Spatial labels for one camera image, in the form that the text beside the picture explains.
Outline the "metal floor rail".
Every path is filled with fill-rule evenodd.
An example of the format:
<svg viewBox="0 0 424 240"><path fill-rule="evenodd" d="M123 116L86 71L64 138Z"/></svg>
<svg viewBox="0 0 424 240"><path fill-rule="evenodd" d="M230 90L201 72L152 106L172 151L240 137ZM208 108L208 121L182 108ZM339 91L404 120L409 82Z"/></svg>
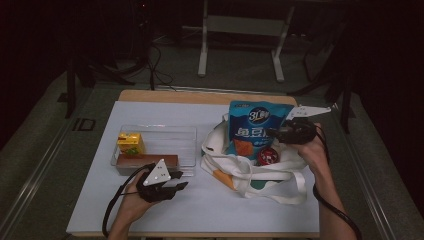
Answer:
<svg viewBox="0 0 424 240"><path fill-rule="evenodd" d="M0 240L7 240L14 231L15 225L26 211L33 197L37 193L49 167L53 164L59 149L63 145L67 133L72 129L79 120L79 112L75 110L69 117L64 119L63 124L58 132L51 139L48 148L43 153L37 165L22 185L13 204L0 222Z"/></svg>
<svg viewBox="0 0 424 240"><path fill-rule="evenodd" d="M395 240L393 230L381 205L381 201L375 192L371 180L367 175L366 168L363 165L362 158L354 146L353 140L342 124L344 113L337 104L331 106L331 114L335 121L335 127L340 132L341 142L345 146L345 152L348 155L352 172L355 175L356 182L361 189L363 199L367 204L368 212L372 215L376 228L379 231L382 240Z"/></svg>

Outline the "yellow drink carton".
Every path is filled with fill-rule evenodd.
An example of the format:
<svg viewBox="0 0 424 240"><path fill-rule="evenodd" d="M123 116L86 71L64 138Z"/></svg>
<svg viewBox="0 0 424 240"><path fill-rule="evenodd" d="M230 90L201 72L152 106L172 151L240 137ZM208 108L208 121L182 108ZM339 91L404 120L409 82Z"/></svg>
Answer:
<svg viewBox="0 0 424 240"><path fill-rule="evenodd" d="M140 133L121 132L118 135L117 146L124 155L135 156L145 152L145 145Z"/></svg>

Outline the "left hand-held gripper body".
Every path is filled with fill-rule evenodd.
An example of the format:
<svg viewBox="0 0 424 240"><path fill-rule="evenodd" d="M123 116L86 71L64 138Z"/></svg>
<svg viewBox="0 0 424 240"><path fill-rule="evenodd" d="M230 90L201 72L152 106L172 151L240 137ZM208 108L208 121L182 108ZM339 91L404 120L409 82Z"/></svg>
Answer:
<svg viewBox="0 0 424 240"><path fill-rule="evenodd" d="M149 166L149 171L144 172L136 184L139 196L145 201L159 202L171 200L174 197L174 190L163 185L171 179L171 175L161 159L156 164Z"/></svg>

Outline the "person's right hand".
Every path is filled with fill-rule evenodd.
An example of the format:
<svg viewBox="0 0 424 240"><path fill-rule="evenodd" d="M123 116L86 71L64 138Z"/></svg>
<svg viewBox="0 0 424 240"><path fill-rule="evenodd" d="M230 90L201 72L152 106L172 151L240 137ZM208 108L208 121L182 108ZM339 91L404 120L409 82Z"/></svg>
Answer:
<svg viewBox="0 0 424 240"><path fill-rule="evenodd" d="M317 131L317 134L312 141L303 145L295 146L299 155L311 168L319 168L327 163L325 138L323 136L320 123L315 124L315 130Z"/></svg>

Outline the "black metal stand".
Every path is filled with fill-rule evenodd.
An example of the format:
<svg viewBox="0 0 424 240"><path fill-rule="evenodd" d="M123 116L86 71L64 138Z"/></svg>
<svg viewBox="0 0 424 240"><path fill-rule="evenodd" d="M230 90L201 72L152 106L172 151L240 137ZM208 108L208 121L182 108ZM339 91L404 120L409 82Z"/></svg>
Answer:
<svg viewBox="0 0 424 240"><path fill-rule="evenodd" d="M288 92L289 96L302 96L328 84L324 99L327 103L335 105L339 98L342 98L340 125L346 134L350 133L349 112L353 79L347 70L350 58L342 60L341 55L348 49L349 40L345 33L342 33L322 69L313 78L313 81L299 90Z"/></svg>

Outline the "red round tin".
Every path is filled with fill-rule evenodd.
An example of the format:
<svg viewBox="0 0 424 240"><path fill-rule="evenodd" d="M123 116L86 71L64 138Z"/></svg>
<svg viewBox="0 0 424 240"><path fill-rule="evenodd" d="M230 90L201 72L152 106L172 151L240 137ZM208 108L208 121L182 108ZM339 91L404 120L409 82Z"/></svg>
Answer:
<svg viewBox="0 0 424 240"><path fill-rule="evenodd" d="M280 156L277 151L271 147L262 148L257 155L257 164L266 166L280 162Z"/></svg>

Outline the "person's left hand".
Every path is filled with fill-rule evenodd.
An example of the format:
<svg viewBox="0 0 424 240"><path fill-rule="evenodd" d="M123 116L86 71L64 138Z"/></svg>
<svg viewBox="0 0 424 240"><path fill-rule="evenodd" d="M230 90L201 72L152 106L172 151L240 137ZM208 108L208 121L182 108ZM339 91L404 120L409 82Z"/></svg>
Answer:
<svg viewBox="0 0 424 240"><path fill-rule="evenodd" d="M136 185L141 176L141 173L137 174L136 177L127 185L125 195L121 200L113 225L129 227L153 206L153 203L145 201L137 193Z"/></svg>

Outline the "black tripod stand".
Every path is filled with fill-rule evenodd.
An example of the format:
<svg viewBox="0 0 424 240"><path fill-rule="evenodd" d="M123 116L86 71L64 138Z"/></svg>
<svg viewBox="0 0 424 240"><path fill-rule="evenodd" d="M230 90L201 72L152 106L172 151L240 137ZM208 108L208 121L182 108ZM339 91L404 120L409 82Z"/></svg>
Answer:
<svg viewBox="0 0 424 240"><path fill-rule="evenodd" d="M95 70L101 74L109 77L113 81L122 84L122 85L133 85L133 82L127 81L120 77L118 74L113 73L111 70L107 69L105 66L97 63L96 61L90 59L87 56L71 53L67 58L67 92L66 92L66 103L67 103L67 112L65 115L66 119L69 119L73 114L76 108L76 67L77 62L83 62L87 66L92 66Z"/></svg>

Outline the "white tote bag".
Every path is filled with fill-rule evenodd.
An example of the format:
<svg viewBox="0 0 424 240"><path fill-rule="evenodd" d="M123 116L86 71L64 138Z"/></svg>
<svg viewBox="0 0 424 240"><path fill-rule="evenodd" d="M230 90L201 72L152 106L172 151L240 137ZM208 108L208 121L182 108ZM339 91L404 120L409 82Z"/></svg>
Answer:
<svg viewBox="0 0 424 240"><path fill-rule="evenodd" d="M245 198L267 197L280 204L300 204L307 200L307 166L298 152L274 140L277 163L256 166L247 157L228 154L228 115L207 135L202 149L201 167Z"/></svg>

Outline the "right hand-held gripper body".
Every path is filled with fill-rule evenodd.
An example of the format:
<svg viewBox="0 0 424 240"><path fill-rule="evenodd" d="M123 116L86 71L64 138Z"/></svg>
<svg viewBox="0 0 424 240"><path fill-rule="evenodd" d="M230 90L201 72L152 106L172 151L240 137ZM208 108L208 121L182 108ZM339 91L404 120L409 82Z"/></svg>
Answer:
<svg viewBox="0 0 424 240"><path fill-rule="evenodd" d="M330 111L330 107L294 107L278 130L278 141L284 144L305 144L312 141L317 135L317 126L309 120L309 117Z"/></svg>

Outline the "brown box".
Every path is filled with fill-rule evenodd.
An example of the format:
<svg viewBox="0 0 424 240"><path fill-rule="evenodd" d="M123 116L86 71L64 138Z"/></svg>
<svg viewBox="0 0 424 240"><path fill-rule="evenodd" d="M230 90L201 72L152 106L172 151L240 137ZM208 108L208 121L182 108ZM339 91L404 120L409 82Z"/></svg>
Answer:
<svg viewBox="0 0 424 240"><path fill-rule="evenodd" d="M179 160L177 155L157 155L157 154L141 154L137 156L126 156L120 154L116 160L115 167L120 175L129 176L134 173L137 169L155 163L157 164L160 160L165 162L165 165L170 170L177 170L179 166Z"/></svg>

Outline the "clear plastic container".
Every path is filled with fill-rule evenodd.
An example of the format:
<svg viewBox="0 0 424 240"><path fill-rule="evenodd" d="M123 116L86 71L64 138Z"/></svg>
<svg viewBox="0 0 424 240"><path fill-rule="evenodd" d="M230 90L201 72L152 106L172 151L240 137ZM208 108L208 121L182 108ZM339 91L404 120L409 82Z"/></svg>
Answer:
<svg viewBox="0 0 424 240"><path fill-rule="evenodd" d="M177 155L179 166L184 177L191 177L195 173L197 155L197 129L187 126L165 125L123 125L120 132L136 132L142 135L145 152L143 154ZM111 165L115 166L118 156L122 154L117 146L111 159Z"/></svg>

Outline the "white metal stand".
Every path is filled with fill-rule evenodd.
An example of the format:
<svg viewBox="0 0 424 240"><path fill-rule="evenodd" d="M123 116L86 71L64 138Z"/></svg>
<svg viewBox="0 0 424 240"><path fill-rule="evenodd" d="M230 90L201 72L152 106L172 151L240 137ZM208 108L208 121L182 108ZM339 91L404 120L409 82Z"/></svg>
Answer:
<svg viewBox="0 0 424 240"><path fill-rule="evenodd" d="M295 7L290 6L284 20L210 15L208 12L208 0L203 0L202 44L197 72L198 76L206 76L208 60L208 33L220 32L278 37L278 44L271 50L271 60L274 67L276 81L284 82L285 77L280 55L288 36L288 30L294 10Z"/></svg>

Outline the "blue snack bag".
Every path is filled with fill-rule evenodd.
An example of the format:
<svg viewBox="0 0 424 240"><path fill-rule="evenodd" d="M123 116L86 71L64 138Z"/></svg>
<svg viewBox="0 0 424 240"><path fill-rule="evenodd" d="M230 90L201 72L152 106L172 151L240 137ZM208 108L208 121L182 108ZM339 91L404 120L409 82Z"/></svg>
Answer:
<svg viewBox="0 0 424 240"><path fill-rule="evenodd" d="M293 108L293 105L266 101L232 101L228 113L227 153L255 160L259 151L273 142L266 129L279 129Z"/></svg>

